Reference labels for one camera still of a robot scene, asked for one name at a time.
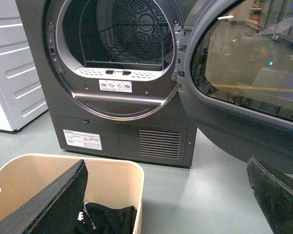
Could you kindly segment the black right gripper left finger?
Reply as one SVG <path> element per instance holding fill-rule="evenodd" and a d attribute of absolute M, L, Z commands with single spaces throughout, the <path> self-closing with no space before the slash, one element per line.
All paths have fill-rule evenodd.
<path fill-rule="evenodd" d="M 88 180 L 83 159 L 0 221 L 0 234 L 72 234 Z"/>

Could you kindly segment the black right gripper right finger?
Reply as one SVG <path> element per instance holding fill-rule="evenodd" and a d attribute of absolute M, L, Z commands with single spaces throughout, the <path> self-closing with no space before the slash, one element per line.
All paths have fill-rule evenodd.
<path fill-rule="evenodd" d="M 274 234 L 293 234 L 293 179 L 250 157 L 247 174 L 254 197 Z"/>

